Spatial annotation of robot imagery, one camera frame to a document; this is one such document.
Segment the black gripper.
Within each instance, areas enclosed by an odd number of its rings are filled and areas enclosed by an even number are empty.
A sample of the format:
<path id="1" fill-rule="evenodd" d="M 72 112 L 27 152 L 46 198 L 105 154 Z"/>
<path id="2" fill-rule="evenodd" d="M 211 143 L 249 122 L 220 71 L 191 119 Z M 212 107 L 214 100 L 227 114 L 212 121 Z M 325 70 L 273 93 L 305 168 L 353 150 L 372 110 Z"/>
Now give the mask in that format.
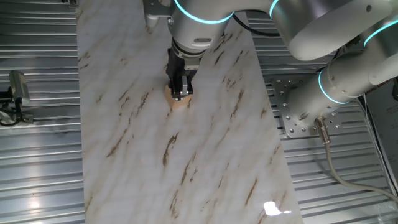
<path id="1" fill-rule="evenodd" d="M 192 78 L 196 75 L 197 69 L 186 71 L 185 61 L 179 57 L 172 48 L 167 49 L 169 56 L 167 68 L 165 70 L 169 79 L 171 97 L 180 101 L 183 96 L 193 94 Z"/>

